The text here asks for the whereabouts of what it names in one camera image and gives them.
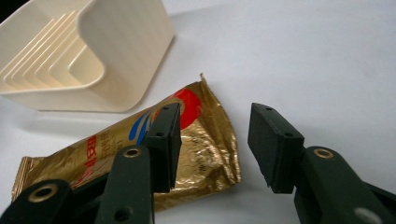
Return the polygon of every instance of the cream plastic holder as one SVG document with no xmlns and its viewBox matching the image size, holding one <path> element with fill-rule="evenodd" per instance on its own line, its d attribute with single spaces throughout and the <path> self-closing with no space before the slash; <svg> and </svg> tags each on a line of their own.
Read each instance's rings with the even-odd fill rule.
<svg viewBox="0 0 396 224">
<path fill-rule="evenodd" d="M 125 111 L 173 36 L 161 0 L 31 0 L 0 25 L 0 94 L 38 110 Z"/>
</svg>

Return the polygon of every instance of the plastic sponge holder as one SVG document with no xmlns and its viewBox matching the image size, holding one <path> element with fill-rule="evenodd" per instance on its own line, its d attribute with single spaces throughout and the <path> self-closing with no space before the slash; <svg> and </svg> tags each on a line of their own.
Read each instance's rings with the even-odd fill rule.
<svg viewBox="0 0 396 224">
<path fill-rule="evenodd" d="M 39 110 L 125 111 L 173 35 L 161 0 L 31 0 L 0 25 L 0 94 Z"/>
</svg>

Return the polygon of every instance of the white table surface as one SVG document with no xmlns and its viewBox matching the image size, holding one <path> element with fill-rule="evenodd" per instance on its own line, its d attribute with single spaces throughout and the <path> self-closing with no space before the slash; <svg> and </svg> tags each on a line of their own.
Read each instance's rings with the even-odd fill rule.
<svg viewBox="0 0 396 224">
<path fill-rule="evenodd" d="M 243 182 L 157 223 L 299 223 L 248 148 L 250 104 L 274 107 L 366 182 L 396 193 L 396 2 L 164 0 L 176 37 L 140 104 L 119 114 L 42 112 L 0 97 L 0 211 L 22 156 L 48 156 L 204 73 L 234 126 Z"/>
</svg>

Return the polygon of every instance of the gold foil package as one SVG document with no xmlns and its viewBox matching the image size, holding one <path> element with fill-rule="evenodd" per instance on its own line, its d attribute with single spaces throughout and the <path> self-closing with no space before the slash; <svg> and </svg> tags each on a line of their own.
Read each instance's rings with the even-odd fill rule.
<svg viewBox="0 0 396 224">
<path fill-rule="evenodd" d="M 12 199 L 42 180 L 64 179 L 75 189 L 108 173 L 116 152 L 129 145 L 140 144 L 158 110 L 175 102 L 181 105 L 182 140 L 177 182 L 170 193 L 154 195 L 156 211 L 239 183 L 241 174 L 233 127 L 218 99 L 202 79 L 48 157 L 23 157 Z"/>
</svg>

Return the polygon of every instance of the crinkled foil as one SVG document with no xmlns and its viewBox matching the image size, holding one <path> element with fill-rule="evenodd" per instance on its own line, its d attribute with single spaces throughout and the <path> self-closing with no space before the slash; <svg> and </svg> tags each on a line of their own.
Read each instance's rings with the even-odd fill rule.
<svg viewBox="0 0 396 224">
<path fill-rule="evenodd" d="M 78 188 L 111 169 L 116 152 L 139 144 L 158 110 L 181 104 L 182 146 L 177 183 L 170 193 L 154 195 L 155 210 L 223 191 L 241 181 L 233 127 L 205 80 L 192 83 L 153 107 L 45 157 L 23 157 L 12 199 L 46 179 L 64 179 Z"/>
</svg>

